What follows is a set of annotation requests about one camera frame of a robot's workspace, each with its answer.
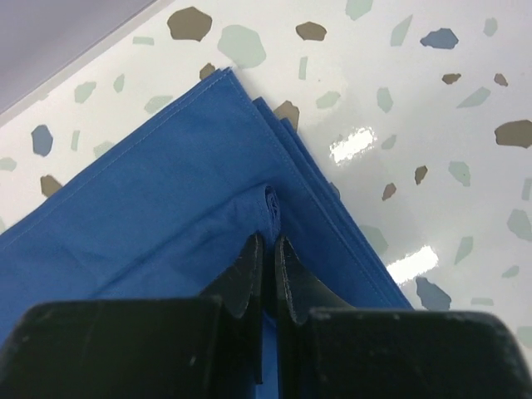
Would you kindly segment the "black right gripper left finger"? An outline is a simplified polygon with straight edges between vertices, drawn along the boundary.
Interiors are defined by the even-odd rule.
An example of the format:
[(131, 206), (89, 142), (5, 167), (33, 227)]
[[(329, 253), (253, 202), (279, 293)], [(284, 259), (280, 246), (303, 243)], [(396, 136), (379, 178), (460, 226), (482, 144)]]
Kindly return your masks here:
[(4, 398), (252, 398), (263, 238), (197, 296), (43, 303), (1, 349)]

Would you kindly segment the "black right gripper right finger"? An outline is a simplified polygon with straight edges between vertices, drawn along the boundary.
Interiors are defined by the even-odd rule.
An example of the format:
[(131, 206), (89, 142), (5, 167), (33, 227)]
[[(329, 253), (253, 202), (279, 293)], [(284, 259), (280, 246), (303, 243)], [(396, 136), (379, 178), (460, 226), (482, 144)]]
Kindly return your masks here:
[(285, 238), (274, 267), (280, 397), (530, 397), (530, 370), (496, 316), (355, 308)]

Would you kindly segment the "blue surgical cloth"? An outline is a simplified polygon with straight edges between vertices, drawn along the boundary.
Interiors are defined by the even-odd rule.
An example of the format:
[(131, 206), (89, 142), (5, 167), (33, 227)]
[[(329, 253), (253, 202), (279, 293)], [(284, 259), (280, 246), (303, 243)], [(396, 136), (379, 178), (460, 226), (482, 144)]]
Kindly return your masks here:
[(349, 305), (409, 302), (287, 120), (215, 71), (1, 236), (1, 344), (43, 303), (197, 296), (264, 241), (262, 382), (278, 394), (275, 249)]

